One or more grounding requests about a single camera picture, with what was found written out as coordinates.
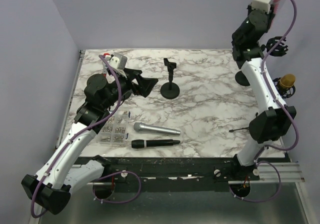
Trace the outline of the black handheld microphone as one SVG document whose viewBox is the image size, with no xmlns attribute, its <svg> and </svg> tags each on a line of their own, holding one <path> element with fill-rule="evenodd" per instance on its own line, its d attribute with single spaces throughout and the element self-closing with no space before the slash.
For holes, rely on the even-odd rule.
<svg viewBox="0 0 320 224">
<path fill-rule="evenodd" d="M 173 139 L 157 139 L 157 140 L 142 140 L 136 139 L 131 141 L 131 147 L 133 149 L 144 149 L 144 148 L 154 148 L 154 147 L 166 147 L 179 145 L 180 140 Z"/>
</svg>

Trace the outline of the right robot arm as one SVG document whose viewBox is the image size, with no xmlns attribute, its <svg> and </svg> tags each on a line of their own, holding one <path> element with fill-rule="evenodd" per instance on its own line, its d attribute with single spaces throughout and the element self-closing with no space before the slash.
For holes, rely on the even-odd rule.
<svg viewBox="0 0 320 224">
<path fill-rule="evenodd" d="M 288 106 L 271 79 L 263 63 L 260 38 L 268 32 L 274 18 L 272 10 L 247 7 L 247 17 L 232 34 L 232 56 L 239 72 L 235 80 L 241 86 L 251 87 L 258 104 L 257 116 L 249 123 L 250 137 L 244 148 L 236 155 L 238 163 L 230 167 L 230 175 L 241 180 L 248 174 L 265 147 L 287 134 L 297 111 Z"/>
</svg>

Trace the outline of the gold microphone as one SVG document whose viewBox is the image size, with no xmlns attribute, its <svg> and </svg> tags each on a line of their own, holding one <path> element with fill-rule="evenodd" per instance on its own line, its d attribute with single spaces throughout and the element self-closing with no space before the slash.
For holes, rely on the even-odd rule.
<svg viewBox="0 0 320 224">
<path fill-rule="evenodd" d="M 281 77 L 278 81 L 279 86 L 283 89 L 290 89 L 294 86 L 296 81 L 296 77 L 293 74 L 286 74 L 283 77 Z"/>
</svg>

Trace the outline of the silver grey microphone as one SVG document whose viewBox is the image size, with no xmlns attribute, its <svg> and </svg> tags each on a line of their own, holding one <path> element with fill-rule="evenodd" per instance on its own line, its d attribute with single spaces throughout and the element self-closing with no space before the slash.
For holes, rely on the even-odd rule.
<svg viewBox="0 0 320 224">
<path fill-rule="evenodd" d="M 173 135 L 173 136 L 179 136 L 181 134 L 181 131 L 177 130 L 177 129 L 148 125 L 148 124 L 144 124 L 142 122 L 136 122 L 133 125 L 133 129 L 136 132 L 150 132 L 150 133 L 166 134 L 166 135 Z"/>
</svg>

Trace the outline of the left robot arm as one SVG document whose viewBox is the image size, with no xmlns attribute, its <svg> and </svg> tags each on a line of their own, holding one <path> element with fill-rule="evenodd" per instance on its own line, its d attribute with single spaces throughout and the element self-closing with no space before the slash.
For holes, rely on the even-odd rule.
<svg viewBox="0 0 320 224">
<path fill-rule="evenodd" d="M 142 77 L 140 70 L 126 68 L 124 71 L 124 75 L 116 74 L 111 83 L 101 73 L 88 78 L 84 89 L 85 101 L 76 111 L 67 136 L 36 174 L 26 174 L 21 181 L 32 205 L 38 204 L 57 215 L 67 206 L 77 187 L 94 179 L 104 182 L 110 178 L 111 169 L 96 159 L 83 168 L 78 177 L 72 176 L 70 169 L 113 115 L 109 111 L 111 106 L 116 111 L 121 100 L 130 95 L 146 98 L 159 81 L 157 78 Z"/>
</svg>

